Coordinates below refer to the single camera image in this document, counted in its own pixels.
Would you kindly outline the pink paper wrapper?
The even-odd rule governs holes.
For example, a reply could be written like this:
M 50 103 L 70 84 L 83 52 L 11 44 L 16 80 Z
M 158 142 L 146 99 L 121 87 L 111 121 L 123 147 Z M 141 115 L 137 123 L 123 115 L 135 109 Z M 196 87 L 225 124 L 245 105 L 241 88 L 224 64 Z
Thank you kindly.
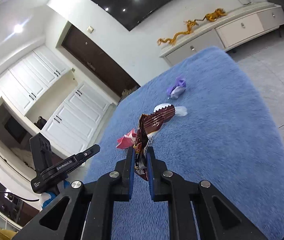
M 132 129 L 130 132 L 123 135 L 121 138 L 117 140 L 118 144 L 116 148 L 124 150 L 129 147 L 132 147 L 135 144 L 135 137 L 136 137 L 135 129 Z

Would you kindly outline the brown snack wrapper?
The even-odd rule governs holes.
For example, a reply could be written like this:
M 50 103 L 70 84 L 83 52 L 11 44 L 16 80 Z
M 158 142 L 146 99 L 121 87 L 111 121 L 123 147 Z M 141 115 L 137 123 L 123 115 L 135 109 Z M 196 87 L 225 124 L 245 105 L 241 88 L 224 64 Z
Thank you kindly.
M 149 180 L 147 171 L 147 148 L 151 146 L 155 135 L 159 132 L 165 122 L 159 112 L 152 114 L 142 114 L 138 123 L 135 144 L 133 146 L 134 171 L 145 181 Z

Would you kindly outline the clear plastic bag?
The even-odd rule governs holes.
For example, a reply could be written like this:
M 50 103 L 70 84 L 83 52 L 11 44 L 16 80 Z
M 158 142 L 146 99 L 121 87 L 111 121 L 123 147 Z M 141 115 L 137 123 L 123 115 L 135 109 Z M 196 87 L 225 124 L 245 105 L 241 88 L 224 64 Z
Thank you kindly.
M 174 106 L 170 103 L 161 103 L 156 106 L 153 110 L 154 113 L 159 112 L 163 117 L 163 122 L 170 121 L 174 116 L 186 116 L 188 114 L 188 110 L 184 106 Z

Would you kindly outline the purple plastic wrapper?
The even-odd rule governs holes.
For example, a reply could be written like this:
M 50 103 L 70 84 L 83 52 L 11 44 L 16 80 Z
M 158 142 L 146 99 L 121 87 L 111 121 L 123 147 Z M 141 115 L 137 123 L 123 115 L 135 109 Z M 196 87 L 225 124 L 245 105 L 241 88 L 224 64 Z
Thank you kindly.
M 179 98 L 186 90 L 186 79 L 177 77 L 175 84 L 166 90 L 167 96 L 170 99 Z

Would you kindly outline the yellow cushion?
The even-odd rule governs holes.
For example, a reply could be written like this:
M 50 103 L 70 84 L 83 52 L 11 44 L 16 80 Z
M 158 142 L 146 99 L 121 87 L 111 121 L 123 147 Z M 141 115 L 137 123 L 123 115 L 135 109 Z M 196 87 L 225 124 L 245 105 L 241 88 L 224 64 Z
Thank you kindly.
M 1 229 L 0 228 L 0 240 L 11 240 L 17 234 L 12 230 Z

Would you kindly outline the blue fluffy blanket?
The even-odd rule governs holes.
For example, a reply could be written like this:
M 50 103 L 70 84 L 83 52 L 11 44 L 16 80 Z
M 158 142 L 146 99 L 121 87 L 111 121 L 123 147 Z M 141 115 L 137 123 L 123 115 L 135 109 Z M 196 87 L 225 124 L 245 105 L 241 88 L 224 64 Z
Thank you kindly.
M 142 114 L 167 103 L 166 90 L 186 80 L 175 106 L 186 116 L 165 123 L 153 141 L 157 159 L 185 180 L 208 180 L 268 239 L 284 237 L 284 146 L 248 76 L 224 51 L 210 47 L 154 78 L 119 103 L 92 158 L 85 183 L 110 172 L 126 152 L 117 140 Z

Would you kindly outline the dark brown door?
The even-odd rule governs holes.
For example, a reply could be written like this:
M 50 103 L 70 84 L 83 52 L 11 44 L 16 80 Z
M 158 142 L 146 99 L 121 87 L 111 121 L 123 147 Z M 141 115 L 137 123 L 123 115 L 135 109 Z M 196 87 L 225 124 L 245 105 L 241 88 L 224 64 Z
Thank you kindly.
M 130 94 L 140 87 L 106 52 L 74 25 L 69 28 L 62 47 L 117 96 Z

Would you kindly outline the golden dragon figurine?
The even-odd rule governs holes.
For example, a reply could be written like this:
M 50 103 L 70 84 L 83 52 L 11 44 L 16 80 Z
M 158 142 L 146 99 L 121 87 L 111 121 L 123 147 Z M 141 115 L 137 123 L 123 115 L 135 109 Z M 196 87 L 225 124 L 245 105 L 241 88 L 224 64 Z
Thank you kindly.
M 173 45 L 175 45 L 178 36 L 189 35 L 189 34 L 193 33 L 193 27 L 198 26 L 198 23 L 196 22 L 196 20 L 193 20 L 193 21 L 187 20 L 187 21 L 184 21 L 184 24 L 186 25 L 185 31 L 179 31 L 179 32 L 175 33 L 173 38 L 159 38 L 157 40 L 157 45 L 160 46 L 161 44 L 167 43 L 167 44 L 173 46 Z

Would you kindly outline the golden tiger figurine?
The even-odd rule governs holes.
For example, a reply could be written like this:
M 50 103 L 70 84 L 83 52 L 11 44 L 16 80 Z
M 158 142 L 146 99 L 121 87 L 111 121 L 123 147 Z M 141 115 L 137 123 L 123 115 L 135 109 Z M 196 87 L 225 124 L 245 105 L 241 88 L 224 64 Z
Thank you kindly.
M 215 22 L 217 19 L 224 17 L 224 16 L 227 16 L 227 13 L 225 12 L 225 10 L 222 8 L 217 8 L 215 9 L 214 12 L 206 14 L 203 17 L 203 21 L 207 20 L 210 22 Z

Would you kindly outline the white tv cabinet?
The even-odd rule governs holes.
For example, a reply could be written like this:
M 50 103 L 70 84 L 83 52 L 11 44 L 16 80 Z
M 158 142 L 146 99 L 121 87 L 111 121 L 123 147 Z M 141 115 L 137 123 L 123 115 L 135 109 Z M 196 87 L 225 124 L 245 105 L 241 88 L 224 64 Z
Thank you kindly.
M 229 51 L 281 25 L 284 25 L 282 6 L 269 2 L 246 5 L 215 22 L 199 24 L 193 33 L 178 37 L 175 45 L 165 45 L 159 57 L 174 66 L 205 48 L 216 46 Z

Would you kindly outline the white wall cupboards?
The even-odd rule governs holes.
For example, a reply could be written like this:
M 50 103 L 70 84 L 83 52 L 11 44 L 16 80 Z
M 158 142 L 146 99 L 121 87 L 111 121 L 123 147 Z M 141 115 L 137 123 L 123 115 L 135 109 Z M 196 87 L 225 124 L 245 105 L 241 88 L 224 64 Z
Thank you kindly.
M 66 159 L 96 142 L 112 104 L 81 73 L 53 71 L 51 57 L 42 46 L 2 72 L 0 106 Z

